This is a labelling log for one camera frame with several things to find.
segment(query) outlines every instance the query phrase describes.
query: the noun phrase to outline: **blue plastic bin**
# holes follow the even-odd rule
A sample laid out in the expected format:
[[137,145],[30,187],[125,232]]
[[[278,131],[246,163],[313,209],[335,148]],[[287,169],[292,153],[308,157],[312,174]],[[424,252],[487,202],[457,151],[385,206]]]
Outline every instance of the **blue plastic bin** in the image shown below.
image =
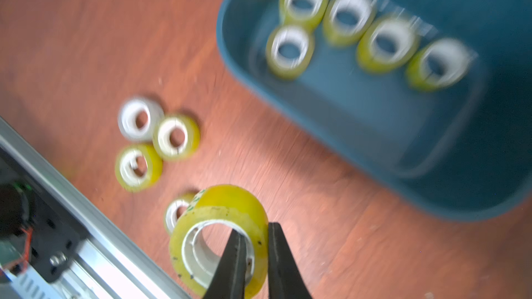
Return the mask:
[[532,0],[379,0],[378,8],[418,16],[424,43],[461,39],[478,54],[469,74],[447,90],[416,92],[404,68],[361,71],[356,46],[329,47],[320,26],[309,68],[283,82],[264,54],[278,0],[225,0],[218,47],[242,83],[418,207],[467,221],[514,207],[532,186]]

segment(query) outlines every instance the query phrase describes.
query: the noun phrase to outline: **screw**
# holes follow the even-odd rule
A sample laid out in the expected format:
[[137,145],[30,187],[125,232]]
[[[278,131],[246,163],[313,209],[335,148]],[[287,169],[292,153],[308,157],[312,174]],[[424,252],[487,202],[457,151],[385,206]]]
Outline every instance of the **screw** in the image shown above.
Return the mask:
[[57,252],[55,255],[50,257],[50,264],[54,267],[58,267],[65,263],[66,260],[67,257],[65,254],[63,254],[63,252]]

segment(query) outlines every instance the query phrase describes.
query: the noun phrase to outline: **orange wood surface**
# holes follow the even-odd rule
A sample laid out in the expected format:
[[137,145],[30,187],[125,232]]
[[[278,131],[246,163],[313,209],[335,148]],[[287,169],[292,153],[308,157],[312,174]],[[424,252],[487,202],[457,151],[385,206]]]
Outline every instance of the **orange wood surface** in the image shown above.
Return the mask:
[[[221,2],[0,0],[0,116],[177,282],[167,205],[231,183],[283,225],[315,299],[532,297],[530,201],[481,223],[405,203],[236,82],[216,48]],[[135,95],[194,113],[203,140],[131,194],[114,162]]]

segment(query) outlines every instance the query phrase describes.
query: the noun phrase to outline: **clear tape roll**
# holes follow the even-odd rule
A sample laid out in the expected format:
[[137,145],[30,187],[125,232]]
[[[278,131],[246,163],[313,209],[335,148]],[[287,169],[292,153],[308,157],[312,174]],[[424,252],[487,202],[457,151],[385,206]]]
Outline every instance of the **clear tape roll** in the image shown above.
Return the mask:
[[[395,51],[382,49],[378,45],[380,38],[392,43]],[[369,73],[387,73],[407,63],[418,46],[419,36],[410,22],[399,17],[384,16],[377,19],[362,36],[356,60]]]
[[[419,91],[444,89],[462,80],[469,70],[471,58],[462,42],[442,38],[416,53],[406,68],[406,78],[410,87]],[[438,63],[442,71],[434,72],[429,60]]]
[[298,8],[296,0],[279,0],[279,16],[282,24],[298,24],[309,30],[316,29],[323,19],[329,0],[306,0],[310,9]]
[[176,228],[177,220],[180,217],[177,215],[179,208],[188,208],[190,203],[192,203],[194,196],[194,193],[185,193],[168,205],[168,208],[164,213],[164,228],[169,235],[171,235]]
[[255,196],[233,185],[202,190],[178,219],[169,245],[178,277],[197,295],[205,294],[220,261],[202,235],[212,224],[223,224],[245,237],[248,267],[244,297],[255,296],[268,273],[268,217]]
[[[142,112],[146,112],[147,122],[139,128],[136,121]],[[144,97],[135,97],[122,105],[118,114],[118,127],[122,135],[129,141],[149,142],[152,140],[153,130],[163,116],[163,109],[155,101]]]
[[[170,135],[174,130],[181,130],[184,135],[183,143],[174,146]],[[166,161],[175,161],[190,157],[200,144],[200,128],[189,116],[168,115],[159,121],[153,132],[153,146]]]
[[[280,53],[285,44],[292,44],[299,50],[296,58],[287,58]],[[292,80],[300,76],[309,66],[314,53],[314,36],[298,25],[277,27],[266,43],[266,62],[278,77]]]
[[[375,19],[376,10],[372,0],[331,0],[323,18],[323,35],[327,42],[336,47],[355,44]],[[347,12],[356,18],[354,25],[338,20],[340,12]]]
[[[146,171],[138,175],[138,157],[146,160]],[[156,183],[163,171],[163,161],[157,155],[153,146],[148,144],[134,144],[125,148],[116,158],[114,174],[120,185],[129,192],[138,192]]]

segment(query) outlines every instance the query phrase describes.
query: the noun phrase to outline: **yellow tape roll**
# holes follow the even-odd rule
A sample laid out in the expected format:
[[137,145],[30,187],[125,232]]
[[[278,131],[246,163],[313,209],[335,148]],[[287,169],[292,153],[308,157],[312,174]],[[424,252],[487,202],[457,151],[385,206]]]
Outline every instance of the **yellow tape roll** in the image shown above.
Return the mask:
[[256,295],[268,273],[268,217],[250,192],[233,185],[204,189],[178,219],[170,237],[170,257],[178,276],[194,293],[205,294],[220,261],[207,246],[201,231],[223,224],[246,238],[245,298]]
[[[146,160],[146,172],[139,176],[137,158]],[[155,149],[148,144],[134,144],[125,148],[116,158],[114,174],[120,185],[130,191],[138,192],[152,186],[159,180],[163,171],[163,161]]]
[[[185,136],[177,147],[170,142],[170,134],[181,130]],[[168,115],[163,118],[153,132],[153,146],[165,161],[175,161],[190,157],[200,144],[200,128],[189,116]]]
[[[442,71],[434,72],[429,60],[437,62]],[[410,87],[419,91],[435,91],[452,86],[468,72],[471,55],[466,46],[453,38],[442,38],[416,53],[406,68]]]
[[329,0],[307,0],[312,7],[310,9],[297,8],[295,0],[279,0],[279,16],[282,24],[298,24],[313,31],[323,19]]
[[[323,18],[323,35],[327,42],[336,47],[347,47],[356,43],[375,19],[376,10],[372,0],[331,0]],[[355,25],[338,20],[338,14],[348,12],[356,17]]]
[[164,213],[164,228],[169,235],[171,235],[176,228],[177,220],[179,219],[179,216],[177,215],[179,208],[188,208],[190,203],[192,203],[194,196],[196,196],[194,193],[182,194],[168,205],[168,208]]
[[[395,51],[383,50],[377,43],[380,38],[392,43]],[[409,61],[418,46],[419,37],[407,20],[385,16],[377,19],[360,40],[356,60],[369,73],[387,73]]]
[[[299,56],[290,59],[279,50],[285,44],[292,44],[299,50]],[[298,25],[284,25],[276,28],[266,43],[266,62],[278,77],[293,80],[300,76],[310,64],[314,53],[314,36]]]

